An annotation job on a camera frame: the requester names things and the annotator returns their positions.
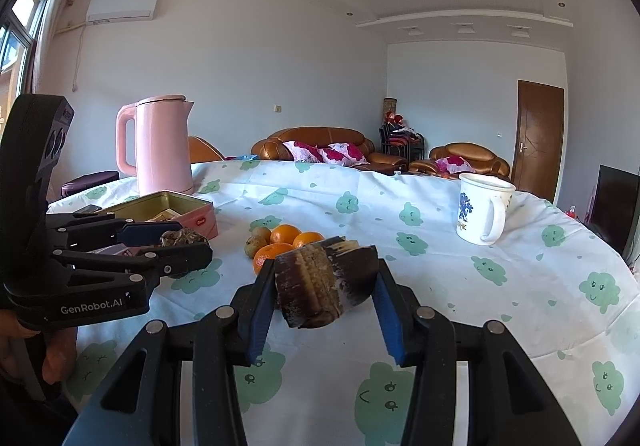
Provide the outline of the brown cut fruit piece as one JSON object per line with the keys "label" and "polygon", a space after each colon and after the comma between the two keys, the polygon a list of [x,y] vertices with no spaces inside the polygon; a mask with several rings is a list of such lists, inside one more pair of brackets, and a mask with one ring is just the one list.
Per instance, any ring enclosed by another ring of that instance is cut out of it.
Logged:
{"label": "brown cut fruit piece", "polygon": [[288,326],[321,328],[372,295],[378,249],[332,237],[277,256],[273,271],[278,305]]}

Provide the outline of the dark purple stool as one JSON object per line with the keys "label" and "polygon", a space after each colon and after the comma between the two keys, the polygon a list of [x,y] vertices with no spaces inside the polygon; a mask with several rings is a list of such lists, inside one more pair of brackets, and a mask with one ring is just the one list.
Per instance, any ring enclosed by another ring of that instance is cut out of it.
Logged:
{"label": "dark purple stool", "polygon": [[119,172],[117,171],[104,171],[82,175],[62,184],[61,197],[67,198],[71,195],[77,195],[77,193],[81,191],[103,186],[115,180],[119,180]]}

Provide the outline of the pink metal tin box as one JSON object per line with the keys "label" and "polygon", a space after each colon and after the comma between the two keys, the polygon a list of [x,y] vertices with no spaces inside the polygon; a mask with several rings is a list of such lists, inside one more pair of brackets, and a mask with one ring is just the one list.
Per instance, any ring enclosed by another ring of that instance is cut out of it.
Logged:
{"label": "pink metal tin box", "polygon": [[218,226],[213,203],[190,195],[171,191],[159,191],[109,207],[102,212],[113,213],[119,218],[142,221],[178,221],[207,240],[218,236]]}

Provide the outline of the pink electric kettle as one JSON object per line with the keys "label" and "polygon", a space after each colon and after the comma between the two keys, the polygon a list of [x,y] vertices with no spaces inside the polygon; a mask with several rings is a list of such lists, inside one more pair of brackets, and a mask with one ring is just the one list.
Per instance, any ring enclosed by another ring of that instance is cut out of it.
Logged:
{"label": "pink electric kettle", "polygon": [[[190,195],[193,178],[188,117],[193,106],[182,94],[164,94],[122,106],[116,117],[116,164],[136,176],[139,195],[172,191]],[[126,127],[134,123],[134,161],[127,162]]]}

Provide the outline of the brown longan fruit rear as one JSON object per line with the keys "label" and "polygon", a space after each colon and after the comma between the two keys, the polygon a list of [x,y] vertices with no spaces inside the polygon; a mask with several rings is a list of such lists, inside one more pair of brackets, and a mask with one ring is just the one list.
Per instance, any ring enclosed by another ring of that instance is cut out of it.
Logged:
{"label": "brown longan fruit rear", "polygon": [[244,244],[244,253],[254,258],[256,253],[271,242],[271,230],[268,227],[257,226],[250,231],[250,236]]}

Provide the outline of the orange chair back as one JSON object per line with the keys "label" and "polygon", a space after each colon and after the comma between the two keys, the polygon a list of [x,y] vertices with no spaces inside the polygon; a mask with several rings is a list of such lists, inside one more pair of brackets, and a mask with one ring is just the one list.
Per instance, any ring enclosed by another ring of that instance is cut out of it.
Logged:
{"label": "orange chair back", "polygon": [[224,161],[224,154],[205,139],[189,136],[188,143],[191,164]]}

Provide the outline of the white cloud pattern tablecloth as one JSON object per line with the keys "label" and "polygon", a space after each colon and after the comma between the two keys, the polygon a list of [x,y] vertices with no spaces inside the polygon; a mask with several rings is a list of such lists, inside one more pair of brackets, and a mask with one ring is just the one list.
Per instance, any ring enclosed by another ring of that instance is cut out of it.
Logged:
{"label": "white cloud pattern tablecloth", "polygon": [[[602,445],[639,394],[639,287],[625,262],[546,200],[519,192],[489,247],[457,236],[457,181],[291,162],[192,169],[215,208],[206,269],[164,280],[150,316],[203,317],[254,279],[244,252],[258,227],[290,224],[373,245],[397,282],[453,321],[496,319],[516,337],[582,444]],[[318,330],[273,319],[264,356],[238,369],[253,445],[395,445],[413,373],[388,356],[373,305]]]}

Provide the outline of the long brown leather sofa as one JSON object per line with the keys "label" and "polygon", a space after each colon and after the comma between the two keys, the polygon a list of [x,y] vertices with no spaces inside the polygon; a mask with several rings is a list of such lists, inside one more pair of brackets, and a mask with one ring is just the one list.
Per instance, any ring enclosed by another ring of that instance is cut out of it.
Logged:
{"label": "long brown leather sofa", "polygon": [[326,147],[329,143],[353,143],[368,161],[368,164],[357,165],[357,169],[384,175],[408,171],[408,162],[404,158],[376,151],[374,143],[363,133],[344,127],[284,128],[254,143],[250,153],[257,154],[261,160],[293,161],[293,155],[284,145],[287,141],[308,143],[312,147]]}

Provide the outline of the white printed mug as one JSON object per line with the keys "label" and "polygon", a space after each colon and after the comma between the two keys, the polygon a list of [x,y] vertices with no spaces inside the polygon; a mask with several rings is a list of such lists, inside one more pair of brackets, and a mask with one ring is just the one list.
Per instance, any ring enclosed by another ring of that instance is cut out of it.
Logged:
{"label": "white printed mug", "polygon": [[461,173],[457,234],[477,245],[493,245],[506,227],[515,187],[509,181],[482,174]]}

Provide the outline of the black television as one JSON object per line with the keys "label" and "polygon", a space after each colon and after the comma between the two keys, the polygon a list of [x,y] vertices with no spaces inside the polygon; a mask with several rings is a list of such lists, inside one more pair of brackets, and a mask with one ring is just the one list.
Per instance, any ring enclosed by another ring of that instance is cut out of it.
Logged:
{"label": "black television", "polygon": [[639,175],[601,165],[587,227],[623,258],[639,218]]}

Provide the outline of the pink floral sofa cushion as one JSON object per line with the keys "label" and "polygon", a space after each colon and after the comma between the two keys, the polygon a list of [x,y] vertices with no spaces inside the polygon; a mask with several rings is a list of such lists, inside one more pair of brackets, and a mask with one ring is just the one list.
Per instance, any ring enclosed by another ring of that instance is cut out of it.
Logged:
{"label": "pink floral sofa cushion", "polygon": [[295,162],[347,167],[369,163],[353,143],[330,143],[329,146],[318,148],[301,141],[285,141],[284,146],[290,151]]}

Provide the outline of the brown wooden door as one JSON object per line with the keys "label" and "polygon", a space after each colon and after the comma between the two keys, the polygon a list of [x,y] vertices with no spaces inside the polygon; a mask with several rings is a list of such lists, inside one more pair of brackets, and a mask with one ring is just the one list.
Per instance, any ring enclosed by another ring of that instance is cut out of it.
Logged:
{"label": "brown wooden door", "polygon": [[564,141],[564,90],[518,81],[518,123],[511,178],[518,190],[553,201]]}

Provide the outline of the dark chair rack with items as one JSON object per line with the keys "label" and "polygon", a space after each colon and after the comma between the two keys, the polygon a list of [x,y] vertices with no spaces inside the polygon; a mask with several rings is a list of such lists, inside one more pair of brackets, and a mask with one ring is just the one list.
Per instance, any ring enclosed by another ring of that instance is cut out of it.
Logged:
{"label": "dark chair rack with items", "polygon": [[385,154],[404,158],[408,163],[425,157],[424,137],[411,128],[405,117],[397,112],[395,98],[383,99],[382,125],[378,133]]}

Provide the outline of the window with frame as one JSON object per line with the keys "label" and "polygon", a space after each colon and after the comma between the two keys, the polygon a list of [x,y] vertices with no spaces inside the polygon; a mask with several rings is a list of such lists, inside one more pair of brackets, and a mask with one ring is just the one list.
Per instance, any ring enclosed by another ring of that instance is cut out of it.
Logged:
{"label": "window with frame", "polygon": [[15,99],[32,91],[32,67],[47,0],[16,0],[1,21],[1,132]]}

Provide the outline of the white wall air conditioner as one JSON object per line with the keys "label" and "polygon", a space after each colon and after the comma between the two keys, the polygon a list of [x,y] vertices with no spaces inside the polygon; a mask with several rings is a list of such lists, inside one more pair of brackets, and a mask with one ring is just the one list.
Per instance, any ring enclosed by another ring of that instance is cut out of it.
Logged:
{"label": "white wall air conditioner", "polygon": [[86,22],[100,24],[149,21],[154,18],[158,0],[90,0]]}

